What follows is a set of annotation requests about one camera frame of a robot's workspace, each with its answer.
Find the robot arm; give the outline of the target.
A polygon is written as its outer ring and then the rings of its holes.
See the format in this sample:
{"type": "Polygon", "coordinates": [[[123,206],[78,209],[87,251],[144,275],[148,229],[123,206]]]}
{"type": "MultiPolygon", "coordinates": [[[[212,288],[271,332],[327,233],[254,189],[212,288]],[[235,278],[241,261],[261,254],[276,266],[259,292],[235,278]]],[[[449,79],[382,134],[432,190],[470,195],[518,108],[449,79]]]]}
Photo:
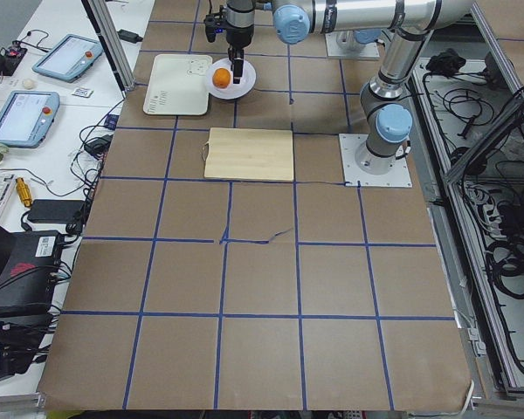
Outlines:
{"type": "Polygon", "coordinates": [[[312,33],[385,29],[394,32],[376,76],[361,94],[366,113],[371,105],[391,104],[403,94],[430,34],[455,23],[472,8],[470,1],[228,1],[204,18],[209,42],[223,31],[233,81],[243,76],[244,50],[254,34],[256,10],[270,8],[278,38],[295,45],[312,33]]]}

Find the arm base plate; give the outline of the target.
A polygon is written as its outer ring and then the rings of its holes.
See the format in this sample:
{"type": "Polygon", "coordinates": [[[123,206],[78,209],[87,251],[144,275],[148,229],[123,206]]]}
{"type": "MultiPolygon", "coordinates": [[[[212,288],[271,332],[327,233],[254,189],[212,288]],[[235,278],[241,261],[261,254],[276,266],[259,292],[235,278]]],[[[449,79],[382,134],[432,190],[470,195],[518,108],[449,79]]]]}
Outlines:
{"type": "Polygon", "coordinates": [[[407,159],[400,146],[391,157],[377,157],[367,148],[366,134],[340,134],[344,183],[349,187],[411,188],[407,159]]]}

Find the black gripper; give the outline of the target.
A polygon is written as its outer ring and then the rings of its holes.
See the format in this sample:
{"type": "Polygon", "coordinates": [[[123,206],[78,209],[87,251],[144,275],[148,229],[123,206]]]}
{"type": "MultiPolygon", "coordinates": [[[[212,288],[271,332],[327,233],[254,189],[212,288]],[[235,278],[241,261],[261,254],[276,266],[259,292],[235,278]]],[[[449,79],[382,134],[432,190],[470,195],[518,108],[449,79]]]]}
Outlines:
{"type": "MultiPolygon", "coordinates": [[[[209,43],[216,41],[216,36],[226,30],[225,12],[208,13],[204,20],[204,32],[209,43]]],[[[235,58],[231,61],[232,83],[238,85],[241,82],[244,72],[244,60],[235,58]]]]}

